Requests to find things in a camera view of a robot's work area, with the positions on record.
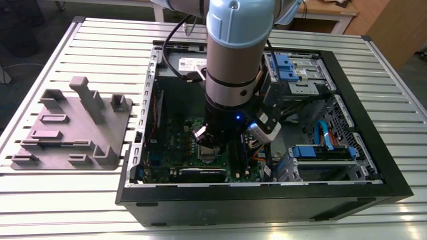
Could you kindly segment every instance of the black cable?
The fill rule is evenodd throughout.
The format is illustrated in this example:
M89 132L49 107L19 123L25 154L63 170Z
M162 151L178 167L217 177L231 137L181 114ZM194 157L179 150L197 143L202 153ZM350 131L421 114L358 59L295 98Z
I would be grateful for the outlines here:
M305 4L305 11L303 11L303 14L302 14L302 18L307 19L307 3L306 3L305 0L302 0L302 3Z
M195 30L195 27L197 27L197 22L198 22L198 17L195 16L194 17L194 23L193 23L193 27L191 27L191 30L190 30L190 32L187 32L187 26L185 26L185 31L186 31L186 35L187 35L187 37L190 37L190 35L194 33L194 30Z
M281 96L279 96L279 107L282 109L282 102L283 102L283 83L282 83L282 80L281 80L281 72L279 72L279 64L278 64L278 58L277 58L277 53L275 53L275 50L274 50L274 47L273 47L273 43L270 42L270 40L267 39L267 45L269 45L269 48L270 48L270 53L271 53L271 57L273 57L273 63L275 65L275 75L277 75L277 81L279 83L279 88L281 88Z
M191 15L189 14L183 20L181 20L181 22L178 23L178 25L175 26L174 30L171 31L171 33L169 34L166 40L165 40L165 43L163 43L163 60L165 60L165 63L167 65L167 67L171 69L171 71L174 72L174 74L183 80L189 80L189 77L187 76L183 76L181 74L181 72L173 67L171 63L170 63L170 60L167 58L167 45L169 45L169 42L174 36L174 34L177 33L177 31L179 30L181 26L186 23L186 21L191 18Z
M286 120L290 116L297 114L302 108L310 104L314 101L318 100L326 100L331 97L333 93L325 93L318 96L310 96L305 100L302 100L299 103L297 103L294 106L289 107L286 110L282 111L281 120Z

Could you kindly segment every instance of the white label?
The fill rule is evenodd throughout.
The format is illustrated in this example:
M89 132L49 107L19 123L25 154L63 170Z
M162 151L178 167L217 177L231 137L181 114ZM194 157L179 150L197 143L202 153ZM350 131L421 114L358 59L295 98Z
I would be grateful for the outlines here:
M257 155L257 157L258 157L258 158L262 158L262 159L265 159L265 158L266 158L266 153L263 153L263 152L259 152L259 153L258 153L258 155Z
M297 75L307 75L307 72L303 69L295 69L295 74Z
M263 124L267 123L267 121L269 121L269 116L267 116L266 113L262 113L262 115L259 116L259 120L262 121Z
M341 12L341 15L351 15L351 16L355 16L357 13L342 11L342 12Z
M266 172L266 174L267 174L269 177L270 177L271 174L273 174L273 170L270 169L270 167L267 167L267 165L265 166L265 172Z
M179 60L179 70L194 72L198 71L198 66L207 65L207 60L205 58L186 58Z

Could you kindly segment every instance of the cable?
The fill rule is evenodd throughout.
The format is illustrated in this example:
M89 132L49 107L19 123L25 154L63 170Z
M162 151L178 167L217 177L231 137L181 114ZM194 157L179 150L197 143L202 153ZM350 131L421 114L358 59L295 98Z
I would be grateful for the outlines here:
M326 121L318 120L314 125L314 144L321 144L319 128L322 127L325 144L329 150L334 150L333 138Z
M23 66L23 65L37 65L37 66L45 67L45 65L43 65L43 64L39 64L39 63L19 63L19 64L15 64L15 65L13 65L13 66L7 66L7 67L5 67L3 69L10 69L10 68L14 68L14 67L17 67L17 66Z
M175 26L174 30L171 31L171 33L169 34L166 40L165 40L165 43L163 43L163 60L165 60L165 63L167 65L167 67L171 69L171 71L174 72L174 74L183 80L189 80L189 77L187 76L183 76L181 74L181 72L173 67L171 63L170 63L170 60L167 58L167 45L169 45L169 42L174 36L174 34L177 33L178 29L181 28L181 26L186 23L186 21L191 18L191 15L189 14L183 20L181 20L181 22L178 23L178 25Z
M253 155L253 159L257 157L257 154L259 154L261 150L263 149L265 144L261 145L259 149L257 150L255 154Z
M197 26L197 21L198 21L198 17L195 16L190 32L187 32L187 23L185 24L185 32L186 32L187 37L190 37L190 35L194 33L195 26Z
M318 96L307 97L305 100L302 100L294 106L289 107L286 110L282 111L281 119L282 120L287 119L290 116L297 114L307 104L310 104L311 102L318 101L318 100L326 100L330 98L331 95L333 95L331 93L325 93Z
M267 160L266 159L263 159L263 158L254 158L254 161L259 161L259 162L266 162Z
M281 81L281 72L279 72L279 64L278 64L278 58L277 58L277 53L275 53L275 50L274 50L274 47L273 47L273 43L270 42L269 38L267 38L267 45L269 45L269 48L270 48L270 53L271 53L271 58L273 58L273 62L274 62L274 65L275 65L275 75L277 75L277 81L279 83L279 88L281 88L281 96L279 96L279 107L282 109L282 102L283 102L283 83Z
M306 3L306 0L302 0L302 3L305 4L305 11L303 11L303 14L302 14L302 18L307 19L307 3Z

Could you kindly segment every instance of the aluminum table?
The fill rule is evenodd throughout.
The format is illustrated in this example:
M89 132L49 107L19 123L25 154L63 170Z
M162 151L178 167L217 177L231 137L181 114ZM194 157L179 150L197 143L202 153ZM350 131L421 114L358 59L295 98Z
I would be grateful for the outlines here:
M141 112L153 41L165 40L174 23L75 18L39 78L0 137L0 237L79 239L385 239L427 238L427 114L377 46L361 36L274 30L275 47L334 51L416 196L376 206L339 221L145 228L115 205L122 163L114 171L15 171L11 157L43 108L45 89L67 96L73 76L86 76L102 97L134 100L133 141ZM198 25L190 37L206 42Z

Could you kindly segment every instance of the green circuit board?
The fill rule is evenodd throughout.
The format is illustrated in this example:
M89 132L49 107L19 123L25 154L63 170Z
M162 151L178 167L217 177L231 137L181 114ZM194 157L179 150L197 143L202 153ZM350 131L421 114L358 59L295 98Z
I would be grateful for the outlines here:
M150 178L147 183L170 183L171 173L177 169L225 169L227 170L226 182L259 182L259 167L251 167L245 174L233 174L230 167L230 149L217 156L215 160L199 159L199 145L193 138L193 130L203 125L201 118L187 118L186 120L170 119L166 126L165 144L162 154L149 153Z

